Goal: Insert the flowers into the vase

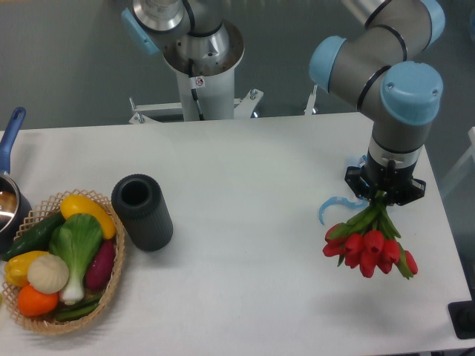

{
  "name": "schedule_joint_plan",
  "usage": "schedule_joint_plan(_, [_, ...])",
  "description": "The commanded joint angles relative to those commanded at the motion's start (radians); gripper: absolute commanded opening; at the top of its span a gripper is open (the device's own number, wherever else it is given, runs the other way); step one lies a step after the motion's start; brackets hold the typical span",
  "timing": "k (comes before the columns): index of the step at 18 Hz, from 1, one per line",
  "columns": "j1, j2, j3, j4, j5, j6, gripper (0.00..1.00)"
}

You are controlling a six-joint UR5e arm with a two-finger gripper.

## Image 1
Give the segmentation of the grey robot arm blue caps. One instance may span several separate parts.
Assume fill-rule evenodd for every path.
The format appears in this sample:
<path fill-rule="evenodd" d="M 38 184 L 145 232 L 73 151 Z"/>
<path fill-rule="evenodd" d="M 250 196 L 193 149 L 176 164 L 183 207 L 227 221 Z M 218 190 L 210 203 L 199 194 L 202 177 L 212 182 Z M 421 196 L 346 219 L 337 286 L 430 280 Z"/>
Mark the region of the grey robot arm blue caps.
<path fill-rule="evenodd" d="M 315 49 L 309 76 L 320 88 L 371 119 L 366 162 L 345 179 L 366 200 L 383 193 L 388 205 L 406 205 L 425 195 L 413 175 L 443 93 L 440 74 L 415 58 L 445 28 L 437 1 L 346 1 L 364 25 L 354 40 L 331 36 Z"/>

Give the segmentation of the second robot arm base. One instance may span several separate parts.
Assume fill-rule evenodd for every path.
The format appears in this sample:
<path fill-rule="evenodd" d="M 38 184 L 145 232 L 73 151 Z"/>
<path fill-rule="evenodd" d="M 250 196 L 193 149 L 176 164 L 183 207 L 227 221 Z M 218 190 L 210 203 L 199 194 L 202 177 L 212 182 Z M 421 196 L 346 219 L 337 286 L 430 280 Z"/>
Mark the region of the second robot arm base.
<path fill-rule="evenodd" d="M 132 1 L 122 26 L 144 53 L 161 53 L 187 76 L 215 76 L 240 64 L 243 36 L 224 19 L 219 1 Z"/>

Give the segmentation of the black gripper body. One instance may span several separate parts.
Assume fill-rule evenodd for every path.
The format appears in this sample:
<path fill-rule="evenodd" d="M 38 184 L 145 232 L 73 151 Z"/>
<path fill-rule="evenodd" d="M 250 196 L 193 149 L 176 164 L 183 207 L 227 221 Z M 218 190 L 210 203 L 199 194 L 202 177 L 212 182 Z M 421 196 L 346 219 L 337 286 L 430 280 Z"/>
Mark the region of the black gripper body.
<path fill-rule="evenodd" d="M 378 191 L 385 191 L 391 196 L 406 193 L 412 187 L 415 167 L 416 164 L 413 163 L 405 168 L 400 168 L 392 161 L 381 165 L 368 153 L 362 177 L 369 186 L 369 197 L 374 197 Z"/>

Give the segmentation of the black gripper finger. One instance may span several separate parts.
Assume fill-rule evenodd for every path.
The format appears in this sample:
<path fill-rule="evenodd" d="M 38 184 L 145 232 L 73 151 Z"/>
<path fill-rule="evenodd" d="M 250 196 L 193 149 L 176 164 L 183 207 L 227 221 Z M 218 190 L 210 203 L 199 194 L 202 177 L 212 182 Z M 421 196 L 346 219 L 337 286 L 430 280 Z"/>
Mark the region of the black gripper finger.
<path fill-rule="evenodd" d="M 368 184 L 363 168 L 355 166 L 347 167 L 344 180 L 356 197 L 361 200 L 371 199 L 371 187 Z"/>
<path fill-rule="evenodd" d="M 421 179 L 411 178 L 399 186 L 393 194 L 394 204 L 407 205 L 423 198 L 426 190 L 426 182 Z"/>

